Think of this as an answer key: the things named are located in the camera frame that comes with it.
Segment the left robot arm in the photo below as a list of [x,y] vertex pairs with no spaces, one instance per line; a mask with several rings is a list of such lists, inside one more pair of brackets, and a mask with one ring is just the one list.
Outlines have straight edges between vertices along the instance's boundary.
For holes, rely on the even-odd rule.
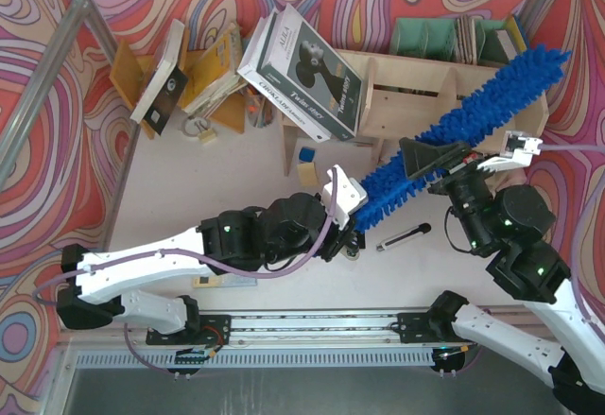
[[101,254],[68,246],[61,257],[68,285],[58,293],[57,312],[73,330],[120,319],[168,336],[191,335],[201,329],[196,301],[148,294],[144,286],[222,274],[266,279],[289,272],[306,256],[328,262],[350,245],[351,214],[360,202],[356,195],[331,202],[296,193],[268,208],[225,211],[183,233],[128,250]]

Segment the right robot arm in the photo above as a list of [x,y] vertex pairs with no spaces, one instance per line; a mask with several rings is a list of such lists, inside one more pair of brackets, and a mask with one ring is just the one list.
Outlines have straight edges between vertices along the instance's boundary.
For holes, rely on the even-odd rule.
[[604,324],[581,300],[578,279],[543,237],[555,222],[538,191],[526,184],[496,194],[486,184],[494,172],[525,167],[548,146],[539,138],[509,131],[497,156],[473,152],[461,141],[432,146],[400,141],[406,177],[417,180],[435,169],[442,178],[428,188],[451,201],[469,241],[469,254],[489,258],[493,281],[542,321],[546,341],[490,316],[459,294],[445,290],[411,322],[398,318],[401,340],[428,334],[439,342],[469,340],[540,378],[575,414],[604,411]]

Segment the blue fluffy duster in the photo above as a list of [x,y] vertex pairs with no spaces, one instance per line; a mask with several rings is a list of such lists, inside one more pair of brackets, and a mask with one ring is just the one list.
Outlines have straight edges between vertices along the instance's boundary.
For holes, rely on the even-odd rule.
[[[419,143],[447,145],[457,141],[471,147],[508,123],[563,77],[562,65],[571,53],[548,49],[540,44],[499,68],[494,77],[462,100],[461,106],[446,113],[437,124],[415,137]],[[389,162],[378,166],[361,181],[368,202],[354,214],[355,230],[365,233],[421,192],[438,174],[412,180],[405,172],[405,158],[399,150]]]

